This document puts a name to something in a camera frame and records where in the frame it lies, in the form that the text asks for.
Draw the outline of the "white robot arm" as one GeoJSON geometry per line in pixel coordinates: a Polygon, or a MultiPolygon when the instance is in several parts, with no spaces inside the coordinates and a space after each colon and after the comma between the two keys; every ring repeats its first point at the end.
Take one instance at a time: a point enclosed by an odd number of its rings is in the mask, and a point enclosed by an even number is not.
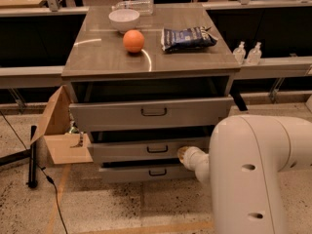
{"type": "Polygon", "coordinates": [[[278,173],[312,166],[312,123],[231,116],[214,128],[208,152],[183,146],[177,156],[211,186],[216,234],[289,234],[278,173]]]}

